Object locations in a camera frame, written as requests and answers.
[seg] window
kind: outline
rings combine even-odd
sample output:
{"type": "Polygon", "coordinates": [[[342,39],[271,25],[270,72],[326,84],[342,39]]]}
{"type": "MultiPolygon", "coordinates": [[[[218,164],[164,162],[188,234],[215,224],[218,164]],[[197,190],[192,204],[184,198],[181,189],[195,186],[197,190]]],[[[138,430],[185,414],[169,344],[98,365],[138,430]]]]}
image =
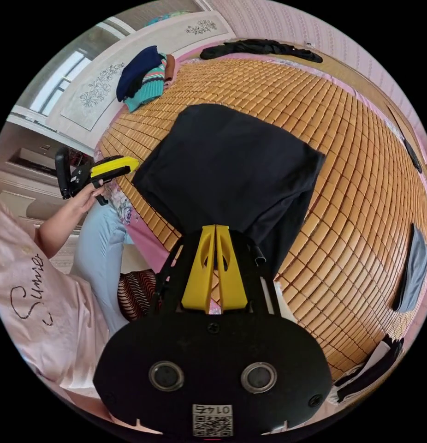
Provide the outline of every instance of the window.
{"type": "Polygon", "coordinates": [[[90,62],[81,52],[74,51],[44,84],[30,109],[48,116],[61,94],[90,62]]]}

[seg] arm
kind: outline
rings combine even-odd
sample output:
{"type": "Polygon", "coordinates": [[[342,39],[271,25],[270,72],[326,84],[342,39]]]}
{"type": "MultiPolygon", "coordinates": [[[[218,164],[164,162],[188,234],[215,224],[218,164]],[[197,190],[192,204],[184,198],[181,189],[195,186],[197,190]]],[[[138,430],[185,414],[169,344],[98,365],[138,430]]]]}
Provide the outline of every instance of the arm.
{"type": "Polygon", "coordinates": [[[35,243],[48,259],[64,246],[82,216],[95,203],[95,197],[103,192],[104,187],[95,189],[90,183],[36,230],[35,243]]]}

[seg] black jacket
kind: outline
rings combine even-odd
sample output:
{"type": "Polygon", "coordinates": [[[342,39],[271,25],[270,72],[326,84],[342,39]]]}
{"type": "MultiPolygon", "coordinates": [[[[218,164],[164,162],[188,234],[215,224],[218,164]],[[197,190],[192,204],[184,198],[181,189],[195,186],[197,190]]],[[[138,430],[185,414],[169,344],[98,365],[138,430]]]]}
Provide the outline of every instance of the black jacket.
{"type": "Polygon", "coordinates": [[[324,155],[289,132],[216,104],[187,107],[133,185],[181,234],[211,224],[251,237],[279,270],[324,155]]]}

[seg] black cloth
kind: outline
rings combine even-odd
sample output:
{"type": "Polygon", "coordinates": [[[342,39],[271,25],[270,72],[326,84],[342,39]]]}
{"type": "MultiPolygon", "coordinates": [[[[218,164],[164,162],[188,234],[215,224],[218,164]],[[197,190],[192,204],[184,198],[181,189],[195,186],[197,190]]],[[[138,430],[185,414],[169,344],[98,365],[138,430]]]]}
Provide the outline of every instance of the black cloth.
{"type": "Polygon", "coordinates": [[[138,82],[140,78],[142,81],[144,76],[159,64],[161,64],[161,55],[158,53],[156,46],[149,46],[139,52],[121,72],[120,80],[117,84],[117,100],[122,102],[126,98],[130,84],[133,81],[138,82]]]}
{"type": "Polygon", "coordinates": [[[293,55],[300,59],[322,63],[323,59],[308,49],[297,49],[295,46],[279,43],[275,40],[248,39],[237,42],[225,42],[223,45],[204,48],[200,58],[204,60],[215,59],[223,55],[234,54],[237,52],[246,52],[249,54],[276,54],[293,55]]]}
{"type": "MultiPolygon", "coordinates": [[[[353,382],[348,383],[344,387],[338,389],[338,401],[342,402],[348,395],[356,394],[365,388],[368,388],[371,384],[375,383],[381,376],[383,376],[395,363],[403,348],[404,339],[392,340],[388,335],[382,340],[388,346],[390,350],[382,357],[377,363],[369,367],[363,374],[361,374],[353,382]]],[[[350,375],[341,377],[335,382],[334,386],[338,387],[348,382],[351,378],[356,377],[364,365],[361,366],[356,372],[350,375]]]]}
{"type": "Polygon", "coordinates": [[[133,179],[181,234],[219,224],[260,247],[275,277],[325,156],[289,132],[217,104],[187,107],[133,179]]]}
{"type": "Polygon", "coordinates": [[[129,85],[129,87],[127,88],[126,91],[126,97],[129,98],[134,98],[134,95],[141,89],[141,87],[143,86],[143,80],[144,77],[146,76],[146,74],[149,71],[146,72],[141,72],[139,75],[137,75],[131,82],[131,84],[129,85]]]}
{"type": "Polygon", "coordinates": [[[421,163],[420,163],[420,161],[418,160],[418,157],[416,156],[415,151],[413,150],[412,146],[410,146],[410,143],[407,141],[406,137],[403,135],[403,131],[402,131],[402,129],[401,129],[399,123],[397,122],[397,119],[396,119],[395,116],[393,115],[392,110],[390,109],[389,106],[388,106],[388,108],[389,108],[390,113],[392,114],[393,119],[395,120],[395,123],[396,123],[397,126],[398,126],[398,129],[399,129],[400,132],[401,132],[404,146],[405,146],[405,148],[406,148],[406,151],[407,151],[408,155],[410,156],[410,159],[411,159],[411,161],[412,161],[412,163],[413,163],[413,166],[415,166],[416,170],[421,174],[421,173],[422,173],[421,163]]]}
{"type": "Polygon", "coordinates": [[[404,272],[401,277],[392,309],[397,312],[413,311],[427,273],[427,245],[422,232],[410,227],[410,248],[407,252],[404,272]]]}

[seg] yellow bracket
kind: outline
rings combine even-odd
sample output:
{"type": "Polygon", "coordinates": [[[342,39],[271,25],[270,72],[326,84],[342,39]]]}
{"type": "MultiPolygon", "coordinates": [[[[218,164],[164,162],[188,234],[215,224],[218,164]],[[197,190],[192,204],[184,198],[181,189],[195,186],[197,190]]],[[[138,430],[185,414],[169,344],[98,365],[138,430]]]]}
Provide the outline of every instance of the yellow bracket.
{"type": "Polygon", "coordinates": [[[215,225],[204,226],[181,304],[184,309],[209,313],[214,272],[215,225]]]}
{"type": "Polygon", "coordinates": [[[133,157],[122,157],[116,158],[101,165],[94,166],[90,170],[90,177],[94,178],[98,175],[105,174],[107,172],[113,171],[115,169],[123,168],[124,166],[129,166],[130,172],[135,171],[138,168],[140,162],[133,157]]]}
{"type": "Polygon", "coordinates": [[[247,297],[228,226],[217,226],[217,261],[221,313],[244,309],[247,297]]]}
{"type": "Polygon", "coordinates": [[[228,226],[204,226],[192,270],[181,300],[183,308],[209,313],[217,252],[221,312],[244,309],[246,292],[232,245],[228,226]]]}

